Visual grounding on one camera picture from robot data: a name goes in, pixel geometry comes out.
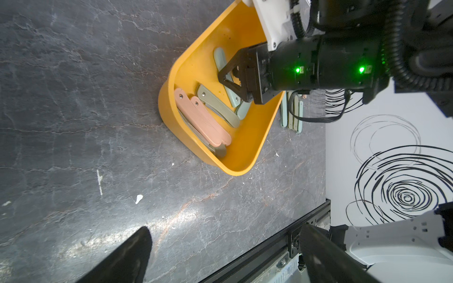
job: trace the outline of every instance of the sage green knife handle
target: sage green knife handle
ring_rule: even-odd
[[[237,115],[204,85],[198,87],[197,96],[203,103],[222,115],[222,118],[224,118],[231,127],[239,127],[240,121]]]
[[[227,57],[225,56],[225,52],[221,47],[218,47],[214,50],[214,62],[216,63],[217,70],[220,71],[227,65]],[[229,81],[233,81],[233,78],[231,77],[230,73],[226,74],[225,78]],[[229,89],[228,87],[225,87],[226,94],[228,95],[228,98],[230,99],[231,106],[237,107],[241,103],[241,99],[237,94]]]
[[[244,120],[251,104],[252,104],[251,102],[242,101],[241,105],[239,105],[239,107],[236,108],[236,115],[239,118],[239,120]]]
[[[295,115],[299,115],[299,97],[297,95],[294,96],[294,106],[293,106],[293,111]],[[297,132],[297,125],[299,124],[299,120],[294,117],[294,122],[293,122],[293,130]]]
[[[280,125],[284,128],[288,125],[288,101],[286,98],[287,91],[284,92],[282,102],[280,103]]]
[[[289,104],[289,98],[291,97],[291,95],[293,94],[292,91],[289,91],[287,93],[287,96],[286,96],[286,99],[288,101],[288,104],[287,104],[287,107],[288,107],[288,129],[292,130],[293,129],[293,122],[294,122],[294,117],[293,115],[289,112],[289,108],[291,107],[291,110],[294,110],[294,105],[293,104]]]
[[[299,117],[304,116],[304,102],[302,100],[299,101]],[[299,121],[297,124],[297,133],[302,133],[302,121]]]

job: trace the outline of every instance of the gray marble countertop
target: gray marble countertop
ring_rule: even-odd
[[[324,125],[276,118],[232,177],[162,123],[173,62],[230,2],[0,3],[0,282],[74,282],[143,225],[145,281],[196,282],[324,203]]]

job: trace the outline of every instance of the black metal frame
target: black metal frame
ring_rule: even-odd
[[[277,232],[250,251],[233,260],[201,282],[238,283],[250,282],[260,275],[285,250],[293,258],[300,252],[299,234],[304,224],[316,224],[330,215],[330,200],[310,213],[296,220],[293,224]]]

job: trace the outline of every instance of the robotic arm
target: robotic arm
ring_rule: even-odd
[[[393,77],[395,92],[426,92],[453,114],[453,1],[430,10],[429,0],[313,0],[309,9],[305,0],[244,2],[255,6],[267,42],[240,49],[218,74],[244,101],[347,89],[363,92],[368,104]],[[229,72],[241,85],[225,79]]]

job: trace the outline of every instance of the yellow plastic container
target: yellow plastic container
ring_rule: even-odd
[[[211,112],[232,138],[231,145],[226,147],[226,156],[219,159],[186,126],[178,113],[173,92],[180,87],[191,97],[198,85],[203,84],[231,106],[224,86],[217,79],[214,49],[222,47],[230,60],[239,49],[264,41],[266,38],[255,8],[236,0],[176,60],[159,92],[159,112],[165,125],[202,161],[233,176],[247,173],[255,164],[283,93],[265,105],[252,103],[246,118],[236,129]]]

